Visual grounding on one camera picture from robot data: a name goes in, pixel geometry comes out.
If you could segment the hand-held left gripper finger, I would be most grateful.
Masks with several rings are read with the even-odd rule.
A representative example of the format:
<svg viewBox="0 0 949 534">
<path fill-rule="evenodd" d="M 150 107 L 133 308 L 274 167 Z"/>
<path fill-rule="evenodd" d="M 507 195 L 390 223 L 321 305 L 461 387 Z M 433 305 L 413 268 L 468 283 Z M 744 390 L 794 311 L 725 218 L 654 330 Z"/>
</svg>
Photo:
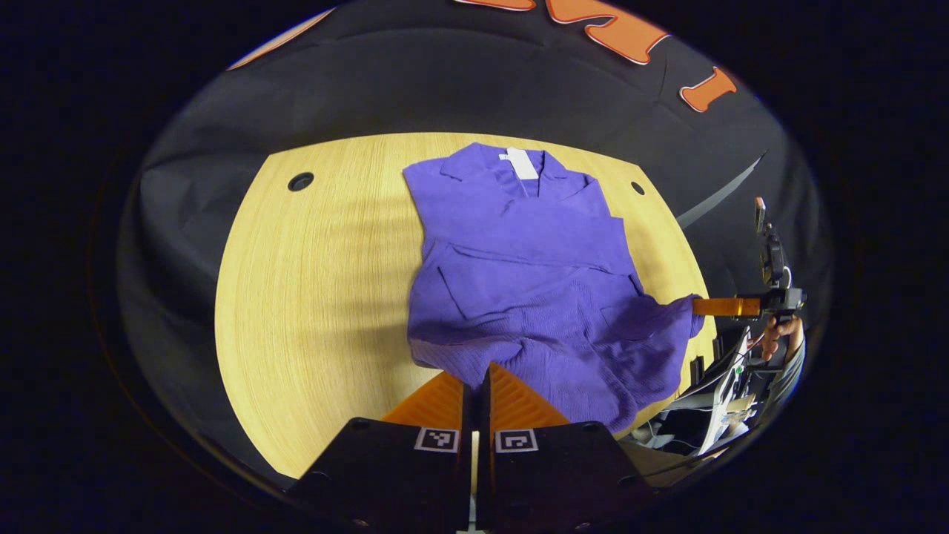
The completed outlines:
<svg viewBox="0 0 949 534">
<path fill-rule="evenodd" d="M 457 533 L 470 523 L 471 392 L 437 373 L 380 419 L 353 417 L 288 491 L 321 533 Z"/>
<path fill-rule="evenodd" d="M 503 367 L 479 392 L 477 528 L 487 533 L 637 532 L 657 500 L 608 429 L 570 422 Z"/>
</svg>

